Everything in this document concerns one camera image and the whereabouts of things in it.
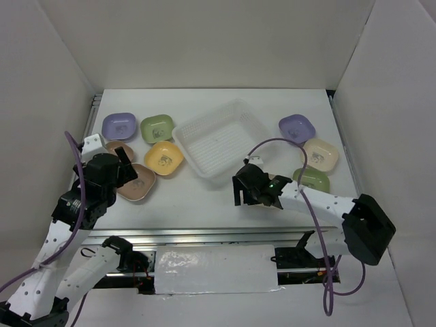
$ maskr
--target green bowl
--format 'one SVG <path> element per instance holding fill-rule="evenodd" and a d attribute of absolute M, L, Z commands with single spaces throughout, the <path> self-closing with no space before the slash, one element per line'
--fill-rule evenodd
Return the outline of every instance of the green bowl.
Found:
<path fill-rule="evenodd" d="M 292 175 L 294 181 L 298 180 L 301 168 L 297 169 Z M 319 170 L 307 168 L 305 173 L 301 176 L 301 183 L 304 186 L 310 187 L 311 189 L 316 189 L 321 192 L 330 193 L 330 180 L 327 175 Z"/>
<path fill-rule="evenodd" d="M 173 129 L 174 122 L 167 114 L 148 117 L 141 122 L 141 135 L 147 143 L 170 140 Z"/>

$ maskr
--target white backdrop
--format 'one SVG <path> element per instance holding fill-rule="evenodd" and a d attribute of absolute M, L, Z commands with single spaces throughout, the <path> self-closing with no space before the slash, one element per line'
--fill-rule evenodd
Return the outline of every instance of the white backdrop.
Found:
<path fill-rule="evenodd" d="M 335 89 L 374 0 L 40 0 L 103 89 Z"/>
<path fill-rule="evenodd" d="M 377 0 L 335 95 L 363 191 L 398 228 L 390 252 L 414 326 L 434 326 L 436 17 L 433 0 Z"/>
<path fill-rule="evenodd" d="M 91 94 L 34 2 L 0 1 L 1 249 L 41 245 L 71 178 L 63 131 L 82 137 Z"/>

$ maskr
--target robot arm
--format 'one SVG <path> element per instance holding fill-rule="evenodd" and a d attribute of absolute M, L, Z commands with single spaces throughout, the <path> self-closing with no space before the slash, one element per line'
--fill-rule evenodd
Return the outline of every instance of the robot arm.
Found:
<path fill-rule="evenodd" d="M 237 206 L 241 205 L 242 196 L 244 204 L 263 204 L 309 213 L 296 182 L 284 176 L 271 179 L 268 173 L 252 163 L 236 173 L 233 187 Z M 350 253 L 365 264 L 377 265 L 396 232 L 378 203 L 366 194 L 353 199 L 302 188 L 317 217 L 338 228 L 323 233 L 329 254 Z M 320 258 L 320 241 L 312 234 L 306 234 L 304 246 L 315 258 Z"/>
<path fill-rule="evenodd" d="M 0 322 L 8 326 L 64 326 L 68 309 L 85 295 L 106 273 L 125 261 L 132 245 L 122 238 L 109 238 L 85 267 L 72 276 L 64 275 L 82 242 L 97 220 L 116 200 L 116 189 L 138 177 L 123 148 L 116 155 L 107 153 L 99 134 L 85 138 L 82 169 L 86 203 L 80 203 L 78 181 L 63 194 L 53 211 L 48 235 L 27 277 L 7 302 L 0 304 Z M 53 262 L 47 258 L 65 246 L 77 224 L 79 209 L 84 217 L 72 242 Z"/>

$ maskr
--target clear plastic tray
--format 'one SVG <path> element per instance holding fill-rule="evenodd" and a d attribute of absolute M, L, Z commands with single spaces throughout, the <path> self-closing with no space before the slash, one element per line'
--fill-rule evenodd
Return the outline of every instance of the clear plastic tray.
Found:
<path fill-rule="evenodd" d="M 199 176 L 214 178 L 271 134 L 246 102 L 235 99 L 181 123 L 172 137 Z"/>

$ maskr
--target square bowl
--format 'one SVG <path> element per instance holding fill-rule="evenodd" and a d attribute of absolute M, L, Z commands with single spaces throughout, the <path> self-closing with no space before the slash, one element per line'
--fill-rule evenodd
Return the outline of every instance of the square bowl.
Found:
<path fill-rule="evenodd" d="M 138 163 L 133 163 L 132 167 L 138 174 L 137 179 L 125 183 L 124 186 L 117 189 L 117 192 L 129 201 L 138 201 L 145 198 L 151 187 L 153 187 L 156 174 L 151 169 Z"/>
<path fill-rule="evenodd" d="M 306 142 L 304 149 L 307 152 L 307 164 L 322 172 L 333 170 L 336 165 L 339 152 L 335 146 L 319 138 L 312 138 Z M 301 162 L 305 162 L 305 156 L 300 154 Z"/>
<path fill-rule="evenodd" d="M 302 144 L 315 136 L 312 123 L 302 114 L 293 114 L 279 121 L 279 129 L 284 138 Z"/>
<path fill-rule="evenodd" d="M 156 174 L 166 176 L 176 170 L 183 158 L 177 145 L 168 141 L 160 141 L 146 153 L 144 163 Z"/>
<path fill-rule="evenodd" d="M 102 134 L 107 140 L 127 140 L 136 131 L 136 118 L 130 112 L 110 114 L 103 120 Z"/>
<path fill-rule="evenodd" d="M 141 135 L 145 142 L 156 143 L 159 141 L 170 140 L 174 122 L 167 114 L 158 114 L 145 118 L 141 122 Z"/>
<path fill-rule="evenodd" d="M 129 158 L 130 162 L 132 162 L 134 160 L 135 153 L 130 146 L 125 144 L 123 141 L 110 141 L 106 143 L 106 150 L 113 155 L 116 155 L 115 149 L 119 147 L 124 149 L 127 158 Z"/>
<path fill-rule="evenodd" d="M 298 180 L 300 172 L 301 168 L 294 172 L 292 175 L 294 181 Z M 326 174 L 316 169 L 306 168 L 305 173 L 301 176 L 301 184 L 317 191 L 330 193 L 330 179 Z"/>

